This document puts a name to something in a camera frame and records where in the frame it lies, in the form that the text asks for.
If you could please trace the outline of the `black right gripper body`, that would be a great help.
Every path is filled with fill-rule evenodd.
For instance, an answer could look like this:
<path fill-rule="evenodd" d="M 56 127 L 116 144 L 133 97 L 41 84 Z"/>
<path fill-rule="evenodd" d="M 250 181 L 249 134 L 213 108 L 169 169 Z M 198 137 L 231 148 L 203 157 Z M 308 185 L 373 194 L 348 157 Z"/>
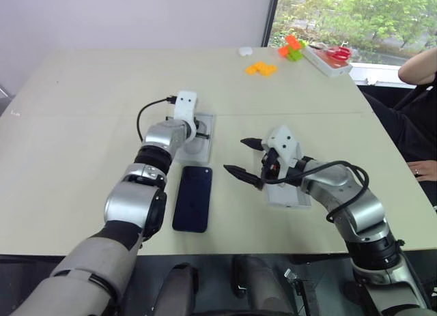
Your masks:
<path fill-rule="evenodd" d="M 287 173 L 290 161 L 282 158 L 275 148 L 270 148 L 262 159 L 261 181 L 264 184 L 285 185 L 290 181 Z"/>

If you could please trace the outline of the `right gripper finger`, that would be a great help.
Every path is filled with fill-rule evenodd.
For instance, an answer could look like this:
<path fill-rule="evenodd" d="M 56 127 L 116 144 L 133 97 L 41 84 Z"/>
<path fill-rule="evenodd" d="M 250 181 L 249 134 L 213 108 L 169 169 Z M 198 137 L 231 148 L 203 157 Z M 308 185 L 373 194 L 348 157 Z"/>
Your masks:
<path fill-rule="evenodd" d="M 262 146 L 262 139 L 256 139 L 256 138 L 245 138 L 245 139 L 241 139 L 240 142 L 244 145 L 246 145 L 247 147 L 250 147 L 251 149 L 254 150 L 263 150 L 263 146 Z"/>
<path fill-rule="evenodd" d="M 262 190 L 264 187 L 264 183 L 260 177 L 248 173 L 245 169 L 238 167 L 236 165 L 228 165 L 225 164 L 223 166 L 231 175 L 233 175 L 236 179 L 245 182 L 254 186 L 258 190 Z"/>

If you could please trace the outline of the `person's hand with ring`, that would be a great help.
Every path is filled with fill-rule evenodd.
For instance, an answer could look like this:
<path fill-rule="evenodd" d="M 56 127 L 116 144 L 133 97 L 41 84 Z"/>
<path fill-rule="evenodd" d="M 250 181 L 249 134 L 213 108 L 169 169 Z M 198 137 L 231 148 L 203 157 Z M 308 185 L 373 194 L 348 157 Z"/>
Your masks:
<path fill-rule="evenodd" d="M 412 174 L 418 182 L 436 182 L 437 181 L 437 161 L 420 160 L 407 163 Z"/>

